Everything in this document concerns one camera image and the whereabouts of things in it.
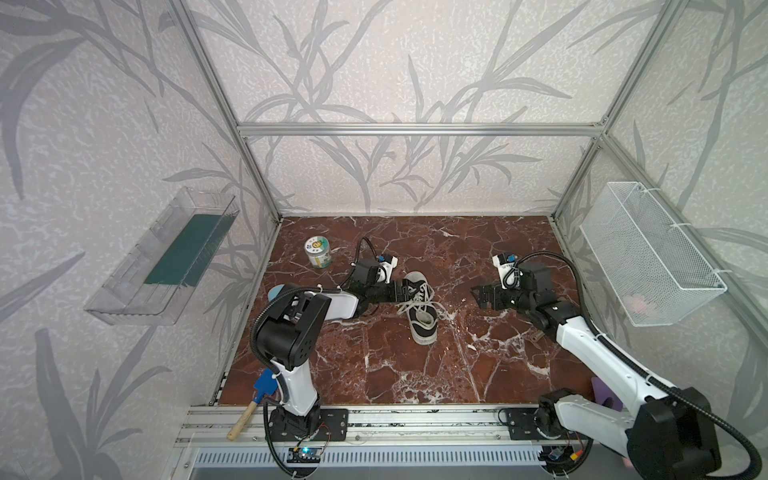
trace white wire mesh basket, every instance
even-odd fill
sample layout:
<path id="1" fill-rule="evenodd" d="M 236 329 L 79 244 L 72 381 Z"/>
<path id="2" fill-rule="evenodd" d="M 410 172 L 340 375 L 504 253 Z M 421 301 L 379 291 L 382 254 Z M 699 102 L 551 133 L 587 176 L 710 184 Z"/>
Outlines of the white wire mesh basket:
<path id="1" fill-rule="evenodd" d="M 635 326 L 677 323 L 727 289 L 638 182 L 608 182 L 581 231 Z"/>

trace shoelace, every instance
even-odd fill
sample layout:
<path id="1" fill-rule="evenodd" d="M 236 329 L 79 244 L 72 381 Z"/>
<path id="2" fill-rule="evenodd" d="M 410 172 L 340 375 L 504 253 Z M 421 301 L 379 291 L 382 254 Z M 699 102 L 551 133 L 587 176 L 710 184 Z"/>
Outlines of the shoelace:
<path id="1" fill-rule="evenodd" d="M 402 315 L 414 308 L 426 311 L 427 307 L 430 306 L 435 309 L 438 317 L 440 317 L 440 314 L 447 316 L 448 310 L 446 310 L 440 302 L 432 301 L 433 298 L 435 298 L 435 290 L 427 282 L 424 282 L 419 285 L 418 290 L 412 299 L 397 304 L 399 307 L 397 313 L 398 315 Z"/>

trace brown object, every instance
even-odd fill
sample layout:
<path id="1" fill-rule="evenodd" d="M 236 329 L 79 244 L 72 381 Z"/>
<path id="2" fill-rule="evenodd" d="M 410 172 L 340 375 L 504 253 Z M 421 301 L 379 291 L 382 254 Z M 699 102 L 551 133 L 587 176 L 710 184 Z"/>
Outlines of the brown object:
<path id="1" fill-rule="evenodd" d="M 333 245 L 333 263 L 306 264 L 302 250 L 312 235 Z M 324 405 L 370 403 L 536 403 L 538 396 L 568 387 L 592 398 L 592 372 L 545 337 L 533 343 L 534 327 L 512 310 L 480 310 L 470 286 L 498 282 L 492 253 L 560 252 L 546 217 L 305 217 L 286 218 L 264 274 L 251 321 L 280 283 L 335 287 L 347 274 L 357 240 L 398 257 L 393 279 L 423 272 L 435 300 L 452 314 L 440 320 L 438 339 L 416 345 L 406 319 L 393 304 L 371 316 L 326 322 L 310 357 L 313 381 Z M 363 246 L 360 254 L 371 253 Z M 577 302 L 571 272 L 557 260 L 558 295 Z M 264 370 L 248 347 L 250 324 L 237 347 L 221 405 L 247 405 L 253 379 Z"/>
<path id="2" fill-rule="evenodd" d="M 240 418 L 237 419 L 237 422 L 232 425 L 232 428 L 230 429 L 230 432 L 227 433 L 227 439 L 230 442 L 234 442 L 237 436 L 240 434 L 240 431 L 243 430 L 243 427 L 246 423 L 248 423 L 248 419 L 250 419 L 250 416 L 253 414 L 253 411 L 256 409 L 257 405 L 256 402 L 253 400 L 250 401 L 248 406 L 245 409 L 245 412 L 240 416 Z"/>

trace wallpaper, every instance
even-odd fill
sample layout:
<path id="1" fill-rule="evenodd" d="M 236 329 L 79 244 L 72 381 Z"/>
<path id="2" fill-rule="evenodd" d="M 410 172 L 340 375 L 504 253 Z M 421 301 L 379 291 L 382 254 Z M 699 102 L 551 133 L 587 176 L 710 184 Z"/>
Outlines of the wallpaper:
<path id="1" fill-rule="evenodd" d="M 273 225 L 163 2 L 0 2 L 0 478 L 156 478 Z M 178 320 L 83 308 L 181 186 L 240 215 Z"/>
<path id="2" fill-rule="evenodd" d="M 587 137 L 265 137 L 280 209 L 307 214 L 548 214 Z"/>
<path id="3" fill-rule="evenodd" d="M 661 4 L 189 1 L 241 123 L 596 122 Z M 548 214 L 587 140 L 250 143 L 287 215 Z"/>
<path id="4" fill-rule="evenodd" d="M 722 297 L 674 325 L 634 326 L 581 234 L 579 227 L 606 183 L 627 180 L 617 161 L 601 151 L 557 220 L 597 308 L 593 313 L 619 346 L 678 387 L 693 386 L 702 392 L 714 413 L 748 435 L 763 455 L 768 454 L 768 402 L 763 394 L 768 386 L 768 357 Z M 717 474 L 740 472 L 747 464 L 746 453 L 728 434 L 719 429 L 717 434 L 723 457 Z"/>
<path id="5" fill-rule="evenodd" d="M 768 4 L 686 9 L 613 135 L 768 312 Z"/>

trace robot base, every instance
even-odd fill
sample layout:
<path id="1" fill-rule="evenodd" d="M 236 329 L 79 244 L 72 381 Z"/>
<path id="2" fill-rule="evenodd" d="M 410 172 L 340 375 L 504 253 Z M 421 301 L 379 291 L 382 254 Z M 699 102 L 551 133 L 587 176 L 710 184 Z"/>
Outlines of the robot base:
<path id="1" fill-rule="evenodd" d="M 330 432 L 331 442 L 343 442 L 346 440 L 348 419 L 347 409 L 321 409 L 316 406 L 306 417 L 299 417 L 277 408 L 270 413 L 270 435 L 273 442 L 294 442 L 313 433 L 308 441 L 325 442 Z M 322 424 L 328 429 L 319 428 Z"/>

